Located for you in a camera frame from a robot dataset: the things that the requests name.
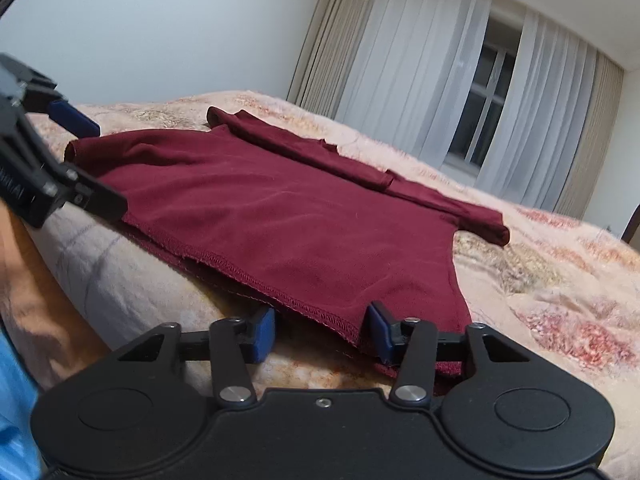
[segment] silver bolt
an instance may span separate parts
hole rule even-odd
[[[318,406],[319,408],[330,408],[331,405],[331,399],[325,399],[324,397],[316,399],[316,406]]]
[[[220,390],[219,395],[226,402],[244,402],[251,397],[251,391],[244,386],[227,386]]]
[[[58,186],[53,182],[45,182],[44,186],[42,186],[42,190],[44,194],[48,196],[56,196],[58,194]]]
[[[423,400],[427,396],[427,391],[415,384],[406,384],[396,389],[396,397],[400,400]]]

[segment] maroon shirt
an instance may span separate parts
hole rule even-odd
[[[169,263],[195,262],[356,344],[367,305],[443,331],[470,322],[453,235],[509,241],[502,215],[340,156],[244,110],[212,130],[140,130],[72,142],[71,160],[126,195],[123,220]]]

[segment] bed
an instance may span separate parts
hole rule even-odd
[[[591,384],[616,413],[616,433],[602,468],[613,478],[638,478],[640,428],[640,255],[604,230],[504,202],[461,186],[404,153],[355,130],[279,99],[253,92],[216,92],[164,104],[79,107],[102,133],[140,128],[207,130],[210,106],[251,114],[302,137],[325,139],[340,154],[391,169],[453,198],[500,210],[511,230],[505,248],[467,232],[454,239],[454,264],[472,319]],[[32,120],[58,157],[72,137],[43,116]],[[56,212],[31,237],[73,306],[97,335],[115,348],[168,320],[204,330],[216,319],[242,315],[251,305],[172,269],[110,226],[72,206]],[[49,387],[78,369],[43,358],[52,338],[74,340],[74,329],[33,330],[7,308],[7,330],[36,380]],[[328,330],[294,319],[278,333],[274,351],[252,370],[260,392],[268,386],[370,387],[388,391],[388,377]],[[190,364],[187,379],[208,387],[204,364]]]

